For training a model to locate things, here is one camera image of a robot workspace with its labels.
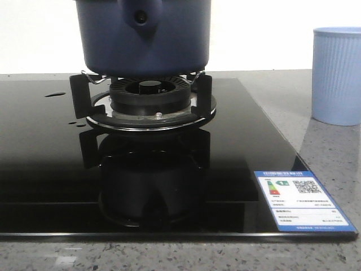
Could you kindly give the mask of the light blue ribbed cup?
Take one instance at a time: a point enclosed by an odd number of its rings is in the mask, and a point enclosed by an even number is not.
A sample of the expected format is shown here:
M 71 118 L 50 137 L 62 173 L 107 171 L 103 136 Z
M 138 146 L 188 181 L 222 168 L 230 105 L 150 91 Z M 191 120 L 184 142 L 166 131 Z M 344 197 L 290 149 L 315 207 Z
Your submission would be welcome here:
M 311 115 L 332 125 L 360 124 L 360 27 L 314 29 Z

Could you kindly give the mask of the black pot support grate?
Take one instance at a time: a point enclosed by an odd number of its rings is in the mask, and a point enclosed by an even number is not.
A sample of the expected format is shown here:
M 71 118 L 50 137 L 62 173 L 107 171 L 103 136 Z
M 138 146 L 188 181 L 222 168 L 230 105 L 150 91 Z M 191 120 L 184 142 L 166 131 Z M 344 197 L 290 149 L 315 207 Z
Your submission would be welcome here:
M 204 71 L 182 77 L 191 87 L 191 104 L 173 113 L 128 115 L 111 107 L 111 83 L 123 78 L 91 75 L 82 71 L 69 78 L 76 118 L 99 129 L 124 132 L 159 132 L 182 129 L 208 123 L 216 113 L 216 99 L 212 95 L 212 77 Z

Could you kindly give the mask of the dark blue pot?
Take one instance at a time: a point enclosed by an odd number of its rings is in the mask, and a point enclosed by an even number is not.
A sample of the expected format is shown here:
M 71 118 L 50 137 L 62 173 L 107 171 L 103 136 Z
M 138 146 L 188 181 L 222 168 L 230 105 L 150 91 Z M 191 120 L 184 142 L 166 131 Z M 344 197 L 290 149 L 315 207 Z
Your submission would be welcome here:
M 87 68 L 118 77 L 174 76 L 209 60 L 210 1 L 76 1 Z

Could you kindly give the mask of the black round gas burner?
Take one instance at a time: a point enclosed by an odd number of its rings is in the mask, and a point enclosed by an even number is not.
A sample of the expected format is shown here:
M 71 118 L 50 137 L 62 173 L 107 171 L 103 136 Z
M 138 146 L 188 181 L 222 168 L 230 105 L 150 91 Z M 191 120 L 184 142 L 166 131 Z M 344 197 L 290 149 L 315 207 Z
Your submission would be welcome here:
M 111 83 L 111 107 L 128 115 L 173 113 L 191 104 L 191 87 L 184 78 L 123 78 Z

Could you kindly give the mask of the black glass gas stove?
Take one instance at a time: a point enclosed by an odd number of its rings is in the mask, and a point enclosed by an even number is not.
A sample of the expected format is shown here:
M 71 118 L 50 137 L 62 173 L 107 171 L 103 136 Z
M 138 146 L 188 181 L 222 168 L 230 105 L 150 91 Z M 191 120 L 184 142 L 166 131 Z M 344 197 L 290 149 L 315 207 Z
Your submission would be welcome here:
M 351 241 L 278 230 L 255 171 L 311 171 L 241 83 L 215 79 L 215 118 L 164 134 L 76 120 L 69 82 L 1 83 L 1 238 Z

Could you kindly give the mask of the blue white energy label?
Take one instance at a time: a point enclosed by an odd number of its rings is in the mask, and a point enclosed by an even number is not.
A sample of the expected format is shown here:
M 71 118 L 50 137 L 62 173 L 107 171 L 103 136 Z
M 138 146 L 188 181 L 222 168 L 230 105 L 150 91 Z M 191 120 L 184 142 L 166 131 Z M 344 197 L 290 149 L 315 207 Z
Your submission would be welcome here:
M 310 171 L 255 171 L 278 230 L 353 232 L 356 228 Z

